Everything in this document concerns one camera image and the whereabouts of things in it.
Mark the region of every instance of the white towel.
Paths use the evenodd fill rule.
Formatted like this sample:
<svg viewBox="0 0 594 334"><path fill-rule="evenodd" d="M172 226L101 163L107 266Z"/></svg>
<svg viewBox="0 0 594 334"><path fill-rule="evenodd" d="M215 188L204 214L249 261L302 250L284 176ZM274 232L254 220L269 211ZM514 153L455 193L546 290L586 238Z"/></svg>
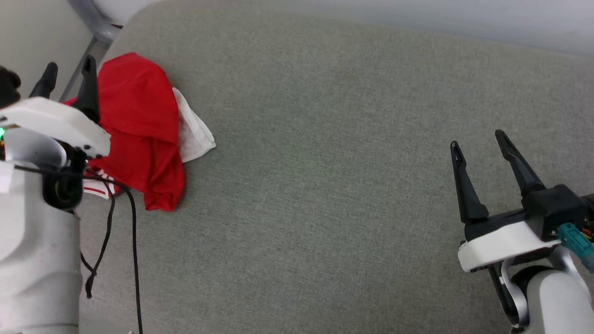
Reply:
<svg viewBox="0 0 594 334"><path fill-rule="evenodd" d="M173 94L175 95L179 110L179 155L182 158L182 162L186 163L205 155L208 151L215 148L216 144L213 134L206 124L202 122L202 119L189 107L182 93L177 88L173 88ZM99 171L98 174L101 177L113 180L103 170ZM114 187L113 184L109 184L109 186L112 194L119 192L119 187ZM105 199L110 198L109 192L101 181L86 179L83 181L83 188L85 193L94 194Z"/></svg>
<svg viewBox="0 0 594 334"><path fill-rule="evenodd" d="M189 107L182 93L177 88L173 88L173 93L179 109L179 155L185 163L205 155L216 144L213 134Z"/></svg>

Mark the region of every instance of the wire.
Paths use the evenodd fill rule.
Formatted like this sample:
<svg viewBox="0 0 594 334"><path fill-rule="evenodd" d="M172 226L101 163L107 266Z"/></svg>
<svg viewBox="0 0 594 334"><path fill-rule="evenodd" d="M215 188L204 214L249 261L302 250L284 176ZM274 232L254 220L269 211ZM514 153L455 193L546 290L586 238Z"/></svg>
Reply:
<svg viewBox="0 0 594 334"><path fill-rule="evenodd" d="M107 183L117 185L117 186L121 187L126 192L128 199L130 199L130 206L132 207L132 259L134 260L134 288L135 288L135 293L136 293L136 316L138 319L138 333L143 334L143 320L142 320L142 314L140 311L140 284L139 284L139 279L138 279L138 251L137 251L137 243L136 243L136 203L134 201L134 197L132 196L132 193L130 192L130 189L123 183L120 183L118 181L112 181L110 179L105 179L102 177L88 177L88 176L76 174L76 173L49 171L46 169L36 169L36 168L17 166L17 165L15 165L14 168L19 169L21 171L25 171L25 172L31 172L31 173L37 173L37 174L43 174L43 175L61 175L61 176L65 176L65 177L93 179L93 180L107 182ZM86 260L83 261L83 264L85 265L86 268L91 270L92 267L89 265L89 263Z"/></svg>
<svg viewBox="0 0 594 334"><path fill-rule="evenodd" d="M99 174L91 171L91 170L87 170L89 173L95 175L96 177L101 177ZM84 289L85 292L87 293L87 298L91 299L91 297L93 296L91 294L91 290L93 289L93 282L95 280L95 276L97 276L97 269L99 269L99 264L101 263L101 260L103 259L103 253L105 253L105 249L108 246L108 242L109 242L109 236L111 235L111 227L112 227L112 218L113 218L113 210L115 209L115 197L113 196L113 193L111 192L111 189L109 189L109 184L106 181L103 181L103 184L105 185L105 188L107 189L108 193L109 193L109 197L111 198L111 207L109 208L109 213L108 213L108 223L107 223L107 228L105 231L105 237L103 239L103 245L101 246L101 252L99 252L99 257L97 258L97 262L95 263L95 267L93 268L89 268L89 264L86 263L86 260L84 258L83 252L80 252L80 259L83 261L83 264L85 265L85 267L87 267L87 269L89 271L91 271L91 275L89 276L89 278L87 278L87 282L84 285Z"/></svg>

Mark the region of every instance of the gray fabric surface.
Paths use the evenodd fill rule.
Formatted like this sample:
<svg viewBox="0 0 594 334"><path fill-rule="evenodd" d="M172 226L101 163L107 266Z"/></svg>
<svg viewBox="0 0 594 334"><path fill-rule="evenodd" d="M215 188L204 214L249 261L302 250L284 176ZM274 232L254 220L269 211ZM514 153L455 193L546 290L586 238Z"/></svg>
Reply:
<svg viewBox="0 0 594 334"><path fill-rule="evenodd" d="M491 213L520 205L497 128L546 185L594 192L592 59L214 0L148 7L125 52L217 141L175 212L136 194L146 333L504 333L487 272L457 261L450 142ZM127 201L81 309L134 327ZM88 258L108 208L79 209Z"/></svg>

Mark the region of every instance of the teal connector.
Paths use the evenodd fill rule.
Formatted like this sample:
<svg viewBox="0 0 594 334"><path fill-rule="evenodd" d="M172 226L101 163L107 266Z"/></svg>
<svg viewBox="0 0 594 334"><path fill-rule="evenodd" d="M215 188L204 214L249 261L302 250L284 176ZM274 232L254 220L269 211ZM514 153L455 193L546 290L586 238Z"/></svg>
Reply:
<svg viewBox="0 0 594 334"><path fill-rule="evenodd" d="M561 244L574 252L590 273L594 273L594 246L572 223L559 226L557 238Z"/></svg>

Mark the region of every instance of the red cloth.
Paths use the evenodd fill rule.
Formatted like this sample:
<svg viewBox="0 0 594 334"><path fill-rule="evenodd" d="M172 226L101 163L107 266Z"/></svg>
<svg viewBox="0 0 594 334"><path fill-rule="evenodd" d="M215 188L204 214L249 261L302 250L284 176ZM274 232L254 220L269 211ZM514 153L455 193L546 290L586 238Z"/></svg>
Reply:
<svg viewBox="0 0 594 334"><path fill-rule="evenodd" d="M173 211L184 190L179 111L165 72L136 53L103 64L97 77L100 125L109 156L89 165L144 193L147 210Z"/></svg>

